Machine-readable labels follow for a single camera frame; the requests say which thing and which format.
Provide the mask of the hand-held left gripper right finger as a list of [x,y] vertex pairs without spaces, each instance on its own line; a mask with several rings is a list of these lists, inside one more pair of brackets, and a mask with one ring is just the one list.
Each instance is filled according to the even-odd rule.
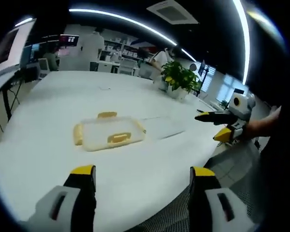
[[189,230],[191,232],[253,232],[247,206],[229,188],[222,188],[215,173],[190,167]]

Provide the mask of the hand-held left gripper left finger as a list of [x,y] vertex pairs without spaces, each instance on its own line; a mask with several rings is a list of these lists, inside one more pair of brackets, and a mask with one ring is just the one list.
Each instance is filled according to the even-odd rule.
[[62,186],[55,186],[21,225],[27,232],[92,232],[96,201],[96,166],[73,169]]

